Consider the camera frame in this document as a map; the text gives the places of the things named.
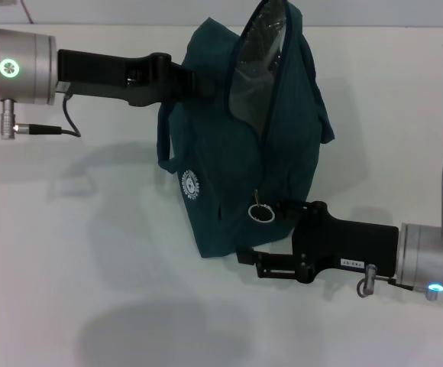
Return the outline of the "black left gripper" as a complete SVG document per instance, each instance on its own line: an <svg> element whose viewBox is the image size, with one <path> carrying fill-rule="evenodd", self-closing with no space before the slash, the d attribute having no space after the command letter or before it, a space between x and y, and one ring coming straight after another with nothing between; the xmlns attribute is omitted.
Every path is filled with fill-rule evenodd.
<svg viewBox="0 0 443 367"><path fill-rule="evenodd" d="M182 65L168 54L128 58L61 49L58 82L63 94L119 99L134 107L185 99L212 99L215 82Z"/></svg>

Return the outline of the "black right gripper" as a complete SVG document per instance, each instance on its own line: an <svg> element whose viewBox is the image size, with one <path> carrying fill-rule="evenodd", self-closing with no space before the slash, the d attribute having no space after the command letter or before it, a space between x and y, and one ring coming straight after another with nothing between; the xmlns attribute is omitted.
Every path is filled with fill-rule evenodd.
<svg viewBox="0 0 443 367"><path fill-rule="evenodd" d="M274 209L276 220L298 221L292 234L293 254L272 254L239 248L237 260L253 265L259 278L290 279L312 283L328 269L391 278L396 271L399 229L368 222L337 219L324 202L283 199Z"/></svg>

